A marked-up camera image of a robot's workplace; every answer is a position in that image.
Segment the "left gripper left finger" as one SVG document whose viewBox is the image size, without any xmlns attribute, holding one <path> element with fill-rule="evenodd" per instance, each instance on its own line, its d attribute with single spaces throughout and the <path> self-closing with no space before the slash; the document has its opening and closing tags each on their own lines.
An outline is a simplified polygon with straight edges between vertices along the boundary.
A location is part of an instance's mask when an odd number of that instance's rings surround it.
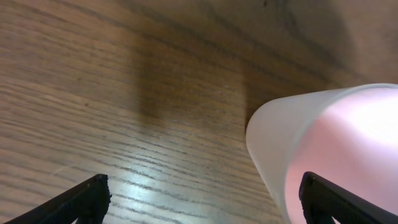
<svg viewBox="0 0 398 224">
<path fill-rule="evenodd" d="M 110 202 L 108 176 L 96 174 L 5 224 L 102 224 Z"/>
</svg>

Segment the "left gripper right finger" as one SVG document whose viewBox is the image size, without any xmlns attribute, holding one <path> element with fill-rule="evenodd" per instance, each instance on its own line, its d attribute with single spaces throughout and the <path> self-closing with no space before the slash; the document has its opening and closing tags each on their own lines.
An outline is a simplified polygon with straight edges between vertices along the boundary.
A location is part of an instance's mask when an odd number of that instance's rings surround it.
<svg viewBox="0 0 398 224">
<path fill-rule="evenodd" d="M 397 215 L 352 194 L 314 172 L 304 173 L 299 199 L 308 224 L 397 223 Z"/>
</svg>

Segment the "pink plastic cup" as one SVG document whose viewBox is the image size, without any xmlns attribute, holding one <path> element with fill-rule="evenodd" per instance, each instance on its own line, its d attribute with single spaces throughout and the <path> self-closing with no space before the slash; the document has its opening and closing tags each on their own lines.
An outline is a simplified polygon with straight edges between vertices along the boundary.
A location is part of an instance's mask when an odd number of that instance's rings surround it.
<svg viewBox="0 0 398 224">
<path fill-rule="evenodd" d="M 287 223 L 304 223 L 310 171 L 397 213 L 397 85 L 375 83 L 278 98 L 249 120 L 246 145 Z"/>
</svg>

